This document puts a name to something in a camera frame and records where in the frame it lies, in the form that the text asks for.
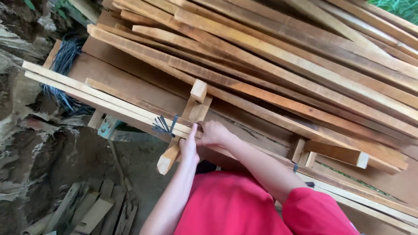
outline red shirt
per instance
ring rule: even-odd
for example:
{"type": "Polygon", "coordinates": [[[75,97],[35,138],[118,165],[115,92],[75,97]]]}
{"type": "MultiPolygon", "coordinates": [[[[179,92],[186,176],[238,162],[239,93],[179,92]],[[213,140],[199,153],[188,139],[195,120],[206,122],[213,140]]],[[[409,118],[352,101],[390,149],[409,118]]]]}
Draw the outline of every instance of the red shirt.
{"type": "Polygon", "coordinates": [[[327,194],[290,192],[283,220],[273,198],[252,177],[213,171],[194,177],[175,235],[359,235],[327,194]]]}

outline person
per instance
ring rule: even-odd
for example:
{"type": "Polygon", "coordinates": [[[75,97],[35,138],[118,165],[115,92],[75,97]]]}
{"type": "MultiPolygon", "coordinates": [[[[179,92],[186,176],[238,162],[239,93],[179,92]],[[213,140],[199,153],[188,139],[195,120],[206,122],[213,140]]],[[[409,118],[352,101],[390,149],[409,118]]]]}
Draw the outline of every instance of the person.
{"type": "Polygon", "coordinates": [[[230,133],[219,122],[197,125],[180,140],[181,162],[145,221],[140,235],[358,235],[329,195],[316,192],[274,158],[230,133]],[[226,149],[251,173],[197,174],[196,146],[226,149]],[[282,204],[282,217],[274,206],[282,204]]]}

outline hand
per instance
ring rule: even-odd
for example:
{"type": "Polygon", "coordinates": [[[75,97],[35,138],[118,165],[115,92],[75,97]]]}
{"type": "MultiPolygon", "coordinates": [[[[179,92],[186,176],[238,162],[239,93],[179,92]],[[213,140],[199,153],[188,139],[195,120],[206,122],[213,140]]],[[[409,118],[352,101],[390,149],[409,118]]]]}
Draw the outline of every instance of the hand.
{"type": "Polygon", "coordinates": [[[222,145],[232,135],[220,122],[209,121],[200,124],[203,129],[203,136],[196,141],[197,146],[222,145]]]}
{"type": "Polygon", "coordinates": [[[181,162],[185,163],[199,163],[199,155],[197,155],[196,151],[196,141],[194,137],[197,131],[197,124],[193,124],[191,128],[190,134],[187,139],[181,139],[179,141],[180,146],[180,153],[181,153],[181,162]]]}

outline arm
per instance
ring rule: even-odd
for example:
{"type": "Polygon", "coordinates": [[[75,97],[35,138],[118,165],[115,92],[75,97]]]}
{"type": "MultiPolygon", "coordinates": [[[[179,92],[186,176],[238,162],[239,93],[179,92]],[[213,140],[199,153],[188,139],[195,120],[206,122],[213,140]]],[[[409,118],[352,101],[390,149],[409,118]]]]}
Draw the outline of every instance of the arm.
{"type": "Polygon", "coordinates": [[[186,206],[193,184],[199,156],[196,152],[197,125],[194,124],[189,137],[180,140],[181,163],[164,190],[154,209],[145,221],[140,235],[173,234],[186,206]]]}
{"type": "Polygon", "coordinates": [[[292,189],[306,187],[306,184],[283,164],[242,141],[221,123],[202,123],[202,128],[204,135],[196,141],[197,145],[219,145],[228,150],[281,204],[286,201],[292,189]]]}

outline red sleeve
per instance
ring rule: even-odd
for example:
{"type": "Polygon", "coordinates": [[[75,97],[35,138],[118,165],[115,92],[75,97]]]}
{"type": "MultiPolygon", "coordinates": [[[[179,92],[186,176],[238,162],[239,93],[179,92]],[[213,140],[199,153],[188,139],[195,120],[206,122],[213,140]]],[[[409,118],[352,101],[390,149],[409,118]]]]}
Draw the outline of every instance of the red sleeve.
{"type": "Polygon", "coordinates": [[[359,235],[337,202],[310,188],[290,192],[282,216],[294,235],[359,235]]]}

